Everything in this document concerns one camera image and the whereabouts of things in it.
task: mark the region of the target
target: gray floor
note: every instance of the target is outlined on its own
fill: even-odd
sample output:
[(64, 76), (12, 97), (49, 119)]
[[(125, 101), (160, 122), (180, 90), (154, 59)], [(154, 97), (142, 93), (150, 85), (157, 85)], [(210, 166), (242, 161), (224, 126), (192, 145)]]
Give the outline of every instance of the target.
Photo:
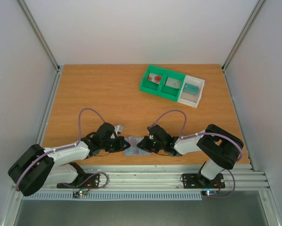
[(264, 226), (258, 192), (203, 201), (22, 201), (16, 226)]

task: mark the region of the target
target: small blue object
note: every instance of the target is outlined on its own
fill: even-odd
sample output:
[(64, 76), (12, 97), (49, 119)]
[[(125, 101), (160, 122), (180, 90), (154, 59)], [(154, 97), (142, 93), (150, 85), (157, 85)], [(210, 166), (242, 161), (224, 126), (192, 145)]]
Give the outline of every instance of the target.
[[(136, 137), (137, 143), (141, 142), (143, 140), (143, 137)], [(146, 152), (142, 150), (141, 148), (138, 147), (129, 147), (124, 150), (124, 155), (125, 156), (142, 156), (142, 155), (150, 155), (150, 152)]]
[(196, 95), (198, 93), (198, 86), (185, 83), (183, 91)]

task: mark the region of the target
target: white wall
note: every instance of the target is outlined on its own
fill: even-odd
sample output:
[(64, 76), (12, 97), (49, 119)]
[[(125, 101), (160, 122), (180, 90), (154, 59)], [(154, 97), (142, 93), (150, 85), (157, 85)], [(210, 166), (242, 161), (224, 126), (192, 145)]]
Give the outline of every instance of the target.
[(227, 76), (249, 151), (282, 216), (282, 0), (266, 1)]
[(32, 144), (55, 70), (15, 0), (0, 1), (0, 217), (10, 166)]
[(223, 64), (257, 0), (26, 0), (63, 64)]

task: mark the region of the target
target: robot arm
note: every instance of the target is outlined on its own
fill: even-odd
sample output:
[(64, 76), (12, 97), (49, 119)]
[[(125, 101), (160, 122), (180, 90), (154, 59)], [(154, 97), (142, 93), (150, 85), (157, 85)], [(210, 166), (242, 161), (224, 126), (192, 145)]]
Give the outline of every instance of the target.
[(24, 196), (38, 191), (42, 186), (70, 183), (79, 185), (87, 176), (75, 163), (99, 154), (101, 149), (115, 153), (130, 147), (124, 137), (118, 136), (123, 127), (114, 127), (104, 122), (97, 132), (92, 132), (80, 141), (60, 147), (42, 148), (32, 145), (9, 169), (8, 174)]
[(210, 157), (197, 174), (195, 183), (202, 188), (209, 187), (215, 177), (224, 169), (230, 170), (242, 158), (243, 142), (216, 125), (209, 125), (204, 131), (185, 137), (171, 137), (162, 127), (148, 127), (149, 136), (137, 145), (139, 148), (158, 153), (163, 149), (169, 156), (182, 156), (203, 151)]

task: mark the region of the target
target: wooden table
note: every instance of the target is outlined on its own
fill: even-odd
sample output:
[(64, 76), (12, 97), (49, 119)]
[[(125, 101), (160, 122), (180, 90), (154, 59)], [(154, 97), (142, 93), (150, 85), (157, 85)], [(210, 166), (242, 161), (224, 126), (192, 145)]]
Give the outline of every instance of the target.
[[(216, 124), (242, 138), (232, 101), (220, 65), (157, 65), (166, 69), (205, 80), (198, 108), (192, 108), (162, 97), (139, 91), (141, 79), (148, 65), (65, 65), (55, 102), (48, 121), (43, 146), (54, 147), (75, 142), (78, 138), (77, 118), (80, 110), (91, 107), (101, 113), (112, 125), (124, 126), (122, 135), (143, 137), (161, 114), (180, 109), (187, 115), (183, 135), (204, 130)], [(159, 121), (169, 134), (177, 136), (184, 117), (169, 113)], [(91, 111), (82, 114), (82, 135), (96, 131), (101, 119)], [(244, 158), (238, 163), (249, 163), (245, 148)], [(128, 157), (124, 152), (106, 157), (92, 157), (77, 161), (89, 165), (151, 165), (203, 164), (209, 158), (203, 152), (182, 157), (151, 154)]]

